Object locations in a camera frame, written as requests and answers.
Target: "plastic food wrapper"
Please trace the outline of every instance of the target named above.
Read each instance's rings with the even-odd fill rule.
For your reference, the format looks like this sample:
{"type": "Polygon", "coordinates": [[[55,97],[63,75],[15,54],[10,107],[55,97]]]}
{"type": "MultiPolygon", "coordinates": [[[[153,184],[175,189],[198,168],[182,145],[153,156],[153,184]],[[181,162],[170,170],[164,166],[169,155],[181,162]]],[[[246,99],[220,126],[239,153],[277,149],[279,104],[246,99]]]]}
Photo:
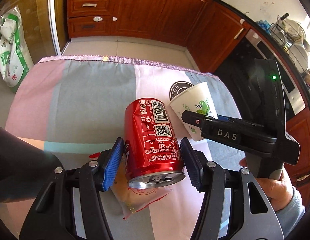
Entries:
{"type": "Polygon", "coordinates": [[[0,17],[0,71],[6,84],[16,92],[33,66],[16,6],[0,17]]]}
{"type": "MultiPolygon", "coordinates": [[[[97,159],[99,155],[100,153],[96,153],[91,155],[90,158],[97,159]]],[[[129,187],[125,176],[124,156],[119,165],[111,190],[122,207],[124,219],[127,219],[131,214],[142,210],[149,204],[162,199],[168,193],[173,191],[170,186],[148,189],[129,187]]]]}

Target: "gray fleece sleeve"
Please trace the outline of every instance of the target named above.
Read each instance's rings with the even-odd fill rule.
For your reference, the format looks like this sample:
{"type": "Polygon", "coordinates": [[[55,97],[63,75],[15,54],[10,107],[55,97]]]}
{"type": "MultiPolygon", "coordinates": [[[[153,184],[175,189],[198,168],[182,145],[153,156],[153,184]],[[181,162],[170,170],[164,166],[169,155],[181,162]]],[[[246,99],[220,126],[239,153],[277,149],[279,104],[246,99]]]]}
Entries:
{"type": "Polygon", "coordinates": [[[293,191],[294,193],[290,203],[284,209],[276,212],[284,237],[292,231],[305,213],[305,207],[301,203],[299,191],[294,186],[293,191]]]}

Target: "countertop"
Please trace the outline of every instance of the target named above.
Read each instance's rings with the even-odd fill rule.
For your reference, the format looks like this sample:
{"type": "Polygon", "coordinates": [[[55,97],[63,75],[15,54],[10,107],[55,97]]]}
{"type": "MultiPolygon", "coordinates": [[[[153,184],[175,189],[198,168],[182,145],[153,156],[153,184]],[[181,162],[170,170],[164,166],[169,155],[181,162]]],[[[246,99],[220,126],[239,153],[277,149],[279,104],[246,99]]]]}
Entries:
{"type": "Polygon", "coordinates": [[[223,2],[222,0],[214,0],[217,3],[225,6],[226,8],[228,8],[229,10],[233,11],[235,14],[239,15],[242,19],[244,19],[245,21],[247,21],[254,29],[256,29],[257,31],[259,31],[261,34],[264,35],[264,38],[274,46],[274,48],[277,50],[278,54],[280,54],[280,56],[286,61],[289,69],[292,71],[292,73],[294,74],[295,78],[297,79],[299,85],[301,86],[301,93],[303,93],[307,99],[307,103],[309,106],[309,110],[310,110],[310,94],[309,94],[309,88],[307,87],[303,77],[301,76],[301,74],[299,73],[299,71],[297,70],[297,68],[295,67],[294,62],[292,61],[292,59],[289,57],[289,55],[280,47],[280,45],[268,34],[266,33],[258,24],[256,24],[252,19],[250,19],[249,17],[247,17],[247,15],[243,14],[241,11],[237,10],[236,8],[232,7],[231,5],[229,5],[228,3],[223,2]]]}

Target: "dish rack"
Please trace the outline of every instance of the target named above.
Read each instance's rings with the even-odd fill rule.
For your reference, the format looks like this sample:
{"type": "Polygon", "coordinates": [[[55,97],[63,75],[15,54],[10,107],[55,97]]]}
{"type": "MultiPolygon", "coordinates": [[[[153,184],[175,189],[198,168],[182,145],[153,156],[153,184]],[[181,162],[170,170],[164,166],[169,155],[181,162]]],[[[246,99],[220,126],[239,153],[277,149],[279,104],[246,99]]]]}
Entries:
{"type": "Polygon", "coordinates": [[[280,16],[277,17],[277,22],[272,23],[268,28],[271,37],[290,56],[298,71],[303,73],[308,67],[308,54],[303,47],[306,35],[304,36],[304,31],[301,29],[298,23],[294,27],[285,19],[282,20],[280,16]]]}

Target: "can lid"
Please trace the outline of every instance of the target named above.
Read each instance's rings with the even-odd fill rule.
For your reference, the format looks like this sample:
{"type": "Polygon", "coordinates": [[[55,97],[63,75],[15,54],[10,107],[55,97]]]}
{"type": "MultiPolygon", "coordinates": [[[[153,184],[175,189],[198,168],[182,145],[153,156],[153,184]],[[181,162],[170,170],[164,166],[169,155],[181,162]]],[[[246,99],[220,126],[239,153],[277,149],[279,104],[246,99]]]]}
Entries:
{"type": "Polygon", "coordinates": [[[161,171],[133,178],[128,185],[132,188],[141,189],[164,187],[177,183],[184,178],[185,174],[182,171],[161,171]]]}

